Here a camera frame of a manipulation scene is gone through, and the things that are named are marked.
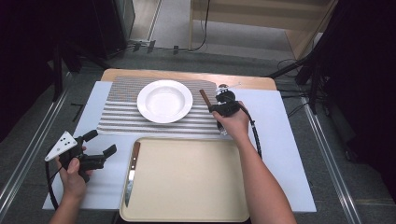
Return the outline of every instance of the knife handle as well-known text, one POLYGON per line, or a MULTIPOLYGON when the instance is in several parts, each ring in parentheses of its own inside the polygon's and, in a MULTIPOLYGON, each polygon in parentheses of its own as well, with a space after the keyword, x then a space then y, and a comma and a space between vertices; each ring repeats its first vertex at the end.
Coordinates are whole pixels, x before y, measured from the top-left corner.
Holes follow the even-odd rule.
POLYGON ((131 160, 131 170, 134 170, 136 168, 136 162, 137 162, 137 156, 139 155, 139 149, 140 149, 140 143, 134 142, 134 149, 133 149, 132 160, 131 160))

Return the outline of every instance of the gray floor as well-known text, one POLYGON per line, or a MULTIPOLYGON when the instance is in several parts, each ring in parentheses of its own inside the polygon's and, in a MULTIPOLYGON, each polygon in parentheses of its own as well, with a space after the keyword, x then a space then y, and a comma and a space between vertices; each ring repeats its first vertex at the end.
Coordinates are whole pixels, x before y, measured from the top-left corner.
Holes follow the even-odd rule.
MULTIPOLYGON (((166 3, 170 3, 170 1, 163 1, 163 8, 160 11, 152 38, 157 40, 158 46, 156 45, 156 47, 172 48, 174 45, 180 45, 182 48, 183 43, 185 43, 182 41, 186 40, 184 37, 172 36, 171 34, 177 33, 175 31, 165 32, 166 30, 172 30, 166 24, 174 24, 168 21, 171 19, 162 19, 162 17, 168 14, 165 13, 166 7, 169 6, 166 3)), ((243 45, 241 41, 245 39, 243 36, 245 31, 237 35, 239 36, 239 40, 230 39, 222 42, 221 35, 216 34, 218 29, 210 28, 213 27, 211 25, 213 24, 208 24, 207 49, 205 53, 180 52, 178 55, 173 55, 172 51, 164 49, 155 49, 150 54, 147 54, 145 49, 137 52, 127 50, 108 62, 113 67, 118 68, 220 73, 256 77, 275 72, 280 61, 292 57, 289 45, 284 41, 285 36, 282 35, 282 31, 274 29, 267 30, 265 34, 267 37, 263 41, 265 43, 262 44, 262 49, 256 50, 254 45, 253 47, 244 46, 240 48, 243 45), (235 54, 233 48, 230 48, 233 44, 238 46, 236 47, 238 48, 236 51, 239 52, 243 49, 244 52, 235 54), (215 45, 216 54, 210 51, 212 46, 215 45)), ((200 24, 197 23, 196 27, 198 27, 199 33, 200 24)), ((236 28, 232 28, 230 32, 236 32, 236 30, 236 28)), ((246 41, 244 44, 253 42, 253 40, 246 41)), ((276 85, 279 90, 288 90, 282 91, 283 95, 299 94, 294 92, 299 90, 299 88, 294 84, 293 78, 290 77, 296 73, 296 71, 292 71, 276 79, 276 85)), ((45 182, 43 158, 47 148, 57 140, 62 132, 73 132, 75 130, 78 121, 74 121, 74 118, 75 116, 79 118, 78 107, 72 104, 86 104, 94 82, 99 80, 102 74, 103 70, 88 61, 83 61, 83 68, 79 74, 73 74, 69 85, 70 90, 63 106, 57 118, 53 121, 42 146, 39 148, 13 203, 8 208, 3 223, 46 223, 50 219, 53 212, 41 209, 48 192, 45 182)), ((52 88, 44 92, 37 99, 35 105, 15 126, 8 138, 0 143, 3 155, 7 155, 0 158, 0 167, 2 170, 0 184, 2 187, 10 179, 19 160, 34 137, 41 120, 50 108, 52 94, 52 88)), ((300 97, 287 98, 284 99, 284 104, 287 112, 290 112, 301 105, 302 100, 300 97)), ((379 174, 365 164, 356 164, 346 160, 344 145, 337 135, 332 121, 324 115, 321 104, 317 105, 317 109, 318 119, 320 120, 323 132, 331 146, 332 154, 347 183, 351 196, 357 205, 362 223, 396 223, 396 206, 390 199, 379 174)), ((348 223, 329 175, 329 170, 323 160, 317 139, 303 109, 290 117, 290 125, 318 209, 316 213, 296 214, 298 222, 348 223)), ((114 214, 114 211, 82 211, 78 223, 108 224, 111 223, 114 214)))

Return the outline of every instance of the knife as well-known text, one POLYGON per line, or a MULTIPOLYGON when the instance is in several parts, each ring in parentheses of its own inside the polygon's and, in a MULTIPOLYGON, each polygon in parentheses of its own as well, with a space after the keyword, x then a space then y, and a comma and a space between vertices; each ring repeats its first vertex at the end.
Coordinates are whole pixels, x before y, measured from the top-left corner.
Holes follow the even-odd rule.
POLYGON ((134 170, 136 169, 137 156, 139 155, 140 143, 134 142, 134 149, 129 167, 128 184, 125 187, 125 205, 128 207, 131 198, 132 187, 134 186, 134 170))

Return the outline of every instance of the wooden board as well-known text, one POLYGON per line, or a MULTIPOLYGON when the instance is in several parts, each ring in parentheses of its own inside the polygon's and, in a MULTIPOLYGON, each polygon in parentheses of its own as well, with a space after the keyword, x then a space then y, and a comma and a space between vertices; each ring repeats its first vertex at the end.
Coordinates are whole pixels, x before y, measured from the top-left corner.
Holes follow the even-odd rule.
POLYGON ((127 221, 248 219, 239 153, 230 140, 141 138, 127 221))
POLYGON ((250 90, 267 90, 276 91, 276 85, 273 79, 269 77, 242 77, 228 76, 222 74, 208 73, 188 73, 173 71, 156 71, 156 70, 126 70, 126 69, 107 69, 101 81, 114 81, 116 77, 156 77, 163 79, 187 79, 187 80, 207 80, 216 83, 216 85, 227 84, 229 86, 241 83, 236 89, 250 90))

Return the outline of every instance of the gray striped mat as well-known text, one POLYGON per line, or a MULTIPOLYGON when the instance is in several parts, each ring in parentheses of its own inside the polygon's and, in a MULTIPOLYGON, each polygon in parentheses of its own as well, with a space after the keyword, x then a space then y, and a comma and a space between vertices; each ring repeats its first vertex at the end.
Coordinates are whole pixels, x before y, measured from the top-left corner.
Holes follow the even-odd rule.
POLYGON ((139 92, 158 78, 117 77, 107 97, 97 130, 102 134, 169 135, 172 137, 219 136, 216 121, 208 112, 199 90, 205 90, 212 104, 216 103, 216 84, 204 80, 176 80, 184 84, 192 94, 192 109, 186 117, 173 123, 154 123, 138 111, 136 100, 139 92))

